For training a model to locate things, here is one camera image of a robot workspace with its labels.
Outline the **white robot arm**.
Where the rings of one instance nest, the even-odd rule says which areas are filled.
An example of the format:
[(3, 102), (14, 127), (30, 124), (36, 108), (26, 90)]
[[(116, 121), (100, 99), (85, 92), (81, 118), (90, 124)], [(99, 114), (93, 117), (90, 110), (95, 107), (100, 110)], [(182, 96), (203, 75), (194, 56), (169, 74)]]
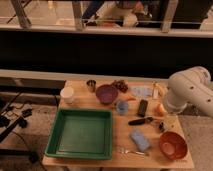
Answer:
[(213, 118), (213, 90), (211, 75), (201, 66), (172, 74), (168, 79), (168, 91), (162, 104), (168, 113), (181, 113), (191, 103)]

